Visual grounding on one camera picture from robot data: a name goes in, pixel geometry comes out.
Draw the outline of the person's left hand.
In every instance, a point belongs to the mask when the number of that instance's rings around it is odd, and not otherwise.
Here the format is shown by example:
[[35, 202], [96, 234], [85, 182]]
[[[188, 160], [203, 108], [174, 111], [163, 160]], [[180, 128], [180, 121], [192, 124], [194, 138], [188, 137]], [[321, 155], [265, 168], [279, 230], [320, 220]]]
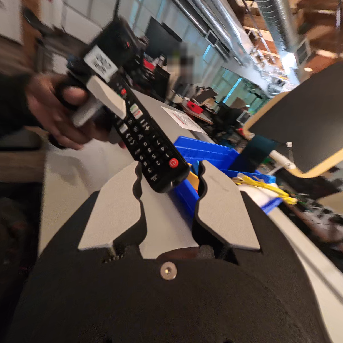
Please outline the person's left hand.
[[42, 128], [65, 148], [80, 150], [91, 140], [110, 141], [109, 130], [102, 122], [89, 120], [80, 128], [71, 121], [71, 112], [55, 96], [55, 87], [66, 75], [33, 74], [25, 87], [27, 104]]

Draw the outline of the black backdrop board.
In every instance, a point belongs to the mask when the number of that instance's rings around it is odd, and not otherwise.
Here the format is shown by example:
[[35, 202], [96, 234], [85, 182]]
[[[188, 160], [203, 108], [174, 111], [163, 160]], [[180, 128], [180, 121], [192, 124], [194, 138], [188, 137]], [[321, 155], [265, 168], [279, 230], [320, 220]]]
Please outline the black backdrop board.
[[246, 138], [260, 135], [280, 145], [288, 157], [293, 143], [298, 178], [315, 178], [343, 159], [343, 63], [336, 62], [312, 75], [290, 92], [271, 99], [243, 126]]

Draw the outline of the black monitor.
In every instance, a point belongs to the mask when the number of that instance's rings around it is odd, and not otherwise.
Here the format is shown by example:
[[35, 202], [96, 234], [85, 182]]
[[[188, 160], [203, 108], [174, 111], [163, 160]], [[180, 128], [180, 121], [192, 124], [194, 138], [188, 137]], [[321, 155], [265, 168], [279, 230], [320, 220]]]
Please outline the black monitor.
[[175, 56], [180, 52], [182, 40], [165, 24], [160, 24], [155, 18], [150, 17], [145, 30], [148, 39], [148, 47], [145, 53], [152, 59], [160, 56], [165, 58]]

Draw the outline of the silver spiral duct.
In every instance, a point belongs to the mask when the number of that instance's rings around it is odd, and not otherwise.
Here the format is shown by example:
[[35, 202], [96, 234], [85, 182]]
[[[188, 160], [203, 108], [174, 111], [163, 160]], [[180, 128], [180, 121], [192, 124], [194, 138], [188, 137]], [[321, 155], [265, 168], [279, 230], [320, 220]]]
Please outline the silver spiral duct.
[[295, 53], [299, 37], [288, 0], [256, 0], [279, 54]]

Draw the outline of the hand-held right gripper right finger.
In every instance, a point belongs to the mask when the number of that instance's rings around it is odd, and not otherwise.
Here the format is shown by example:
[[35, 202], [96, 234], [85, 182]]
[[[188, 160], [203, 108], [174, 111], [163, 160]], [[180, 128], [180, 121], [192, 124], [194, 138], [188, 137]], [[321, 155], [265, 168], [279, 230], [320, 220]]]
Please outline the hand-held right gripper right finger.
[[198, 194], [192, 236], [199, 246], [260, 250], [238, 186], [208, 161], [199, 164]]

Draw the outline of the blue storage bin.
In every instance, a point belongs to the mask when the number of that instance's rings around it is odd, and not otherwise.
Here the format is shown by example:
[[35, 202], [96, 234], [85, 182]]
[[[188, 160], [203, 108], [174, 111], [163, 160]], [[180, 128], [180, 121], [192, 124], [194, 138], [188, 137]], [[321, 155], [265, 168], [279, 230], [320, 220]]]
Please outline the blue storage bin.
[[[254, 180], [260, 180], [266, 184], [277, 187], [276, 177], [273, 175], [264, 175], [256, 171], [255, 173], [246, 173], [244, 175], [249, 176]], [[282, 202], [282, 198], [278, 197], [277, 193], [248, 185], [239, 185], [238, 188], [241, 191], [245, 191], [252, 200], [264, 211], [264, 213], [270, 213], [274, 208], [278, 207]], [[191, 186], [191, 184], [185, 180], [179, 186], [175, 188], [175, 193], [182, 202], [186, 211], [193, 216], [195, 212], [195, 205], [199, 199], [198, 192]]]
[[208, 143], [184, 136], [178, 137], [174, 146], [189, 164], [206, 160], [217, 169], [227, 170], [233, 164], [239, 153], [233, 148]]

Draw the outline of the printed paper sheet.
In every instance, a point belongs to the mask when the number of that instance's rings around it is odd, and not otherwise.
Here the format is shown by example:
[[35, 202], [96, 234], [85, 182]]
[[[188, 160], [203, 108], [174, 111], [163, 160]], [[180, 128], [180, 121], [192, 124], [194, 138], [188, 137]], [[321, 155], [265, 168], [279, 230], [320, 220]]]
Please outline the printed paper sheet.
[[183, 129], [206, 134], [206, 132], [194, 122], [187, 114], [174, 109], [161, 106], [161, 108]]

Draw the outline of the white board stand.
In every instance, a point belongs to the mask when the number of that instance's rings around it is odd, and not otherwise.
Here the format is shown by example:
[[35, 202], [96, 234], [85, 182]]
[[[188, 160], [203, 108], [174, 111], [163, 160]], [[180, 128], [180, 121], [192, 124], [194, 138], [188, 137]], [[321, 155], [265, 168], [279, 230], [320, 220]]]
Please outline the white board stand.
[[269, 156], [273, 160], [275, 160], [277, 163], [279, 163], [283, 168], [287, 170], [293, 170], [296, 168], [296, 165], [294, 164], [294, 157], [293, 157], [293, 143], [287, 142], [286, 146], [288, 150], [288, 157], [285, 157], [284, 155], [277, 152], [276, 150], [271, 151]]

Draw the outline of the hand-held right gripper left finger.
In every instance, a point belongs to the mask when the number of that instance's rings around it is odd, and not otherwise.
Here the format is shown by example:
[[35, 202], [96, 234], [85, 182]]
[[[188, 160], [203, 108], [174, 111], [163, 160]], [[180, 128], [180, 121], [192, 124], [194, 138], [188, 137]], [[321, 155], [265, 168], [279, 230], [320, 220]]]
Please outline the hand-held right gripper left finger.
[[142, 196], [142, 166], [134, 161], [115, 174], [100, 189], [80, 239], [78, 250], [105, 248], [123, 254], [147, 236]]

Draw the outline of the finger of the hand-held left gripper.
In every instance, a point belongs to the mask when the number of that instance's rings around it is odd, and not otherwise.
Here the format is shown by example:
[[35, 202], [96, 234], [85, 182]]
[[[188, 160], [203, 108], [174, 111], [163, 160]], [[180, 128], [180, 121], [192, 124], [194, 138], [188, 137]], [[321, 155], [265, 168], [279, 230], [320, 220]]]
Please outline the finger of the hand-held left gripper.
[[86, 87], [92, 96], [110, 109], [120, 119], [124, 120], [126, 118], [125, 100], [98, 76], [91, 76], [86, 84]]
[[109, 132], [108, 141], [111, 144], [119, 145], [120, 148], [126, 148], [125, 143], [123, 142], [121, 136], [118, 134], [116, 129], [111, 129], [111, 131]]

